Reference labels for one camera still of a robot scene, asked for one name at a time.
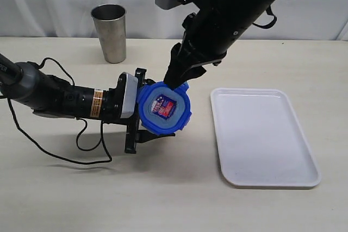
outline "table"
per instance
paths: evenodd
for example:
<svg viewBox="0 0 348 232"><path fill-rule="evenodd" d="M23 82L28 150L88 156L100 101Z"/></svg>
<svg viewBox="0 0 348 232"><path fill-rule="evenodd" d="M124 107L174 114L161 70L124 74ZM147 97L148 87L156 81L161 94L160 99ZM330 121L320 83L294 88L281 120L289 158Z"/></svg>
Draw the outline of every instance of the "table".
<svg viewBox="0 0 348 232"><path fill-rule="evenodd" d="M123 71L148 69L162 80L177 40L127 40L127 59L103 60L97 39L0 38L13 61L53 57L77 85L108 89ZM68 164L41 153L12 122L0 101L1 231L348 231L348 43L238 41L218 67L190 81L193 116L177 137L123 154L125 128L106 126L112 163ZM51 62L43 69L64 77ZM259 87L290 98L322 173L313 190L241 190L219 172L210 92ZM79 160L74 140L83 122L46 119L15 104L21 126L47 150ZM92 146L99 124L82 136Z"/></svg>

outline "warning sticker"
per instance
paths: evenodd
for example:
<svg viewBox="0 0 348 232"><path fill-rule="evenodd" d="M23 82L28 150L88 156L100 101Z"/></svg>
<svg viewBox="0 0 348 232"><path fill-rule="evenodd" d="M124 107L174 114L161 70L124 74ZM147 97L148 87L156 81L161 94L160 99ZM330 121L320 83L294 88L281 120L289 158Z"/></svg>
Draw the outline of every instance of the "warning sticker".
<svg viewBox="0 0 348 232"><path fill-rule="evenodd" d="M94 89L90 117L99 118L103 103L103 90Z"/></svg>
<svg viewBox="0 0 348 232"><path fill-rule="evenodd" d="M176 101L166 97L165 95L158 96L151 106L151 112L165 120L168 120L173 115L175 109Z"/></svg>

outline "orange label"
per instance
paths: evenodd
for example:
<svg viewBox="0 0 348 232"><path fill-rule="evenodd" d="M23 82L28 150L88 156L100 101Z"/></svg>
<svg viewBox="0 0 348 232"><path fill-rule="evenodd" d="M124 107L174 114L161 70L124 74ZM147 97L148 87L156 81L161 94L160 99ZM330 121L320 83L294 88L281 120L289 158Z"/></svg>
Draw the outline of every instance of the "orange label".
<svg viewBox="0 0 348 232"><path fill-rule="evenodd" d="M103 103L103 90L94 89L90 117L99 118Z"/></svg>

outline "cup rim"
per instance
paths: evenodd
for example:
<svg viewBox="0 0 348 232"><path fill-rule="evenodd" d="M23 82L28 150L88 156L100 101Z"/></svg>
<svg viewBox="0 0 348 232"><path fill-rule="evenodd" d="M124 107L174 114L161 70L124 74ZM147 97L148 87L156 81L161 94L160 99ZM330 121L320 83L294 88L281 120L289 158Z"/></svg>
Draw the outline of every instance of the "cup rim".
<svg viewBox="0 0 348 232"><path fill-rule="evenodd" d="M122 14L120 17L115 18L115 19L111 19L111 20L99 19L98 17L96 17L96 16L93 14L98 8L101 8L101 7L104 7L104 6L107 6L107 5L112 5L112 6L121 8L122 11L123 11L123 14ZM101 4L101 5L98 5L98 6L94 7L94 8L91 10L91 17L92 17L93 19L98 20L98 21L110 22L110 21L116 21L116 20L122 19L122 18L126 15L126 13L127 13L127 10L126 10L123 6L121 6L121 5L118 5L118 4Z"/></svg>

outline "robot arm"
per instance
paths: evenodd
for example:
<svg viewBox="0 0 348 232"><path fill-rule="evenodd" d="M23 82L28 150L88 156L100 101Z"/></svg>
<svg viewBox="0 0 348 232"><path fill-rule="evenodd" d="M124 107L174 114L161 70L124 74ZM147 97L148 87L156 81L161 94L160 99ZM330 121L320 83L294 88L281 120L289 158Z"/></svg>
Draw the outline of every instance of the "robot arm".
<svg viewBox="0 0 348 232"><path fill-rule="evenodd" d="M189 79L202 76L203 65L217 66L229 47L275 0L156 0L162 9L193 2L200 9L183 22L182 43L171 50L164 82L175 89Z"/></svg>

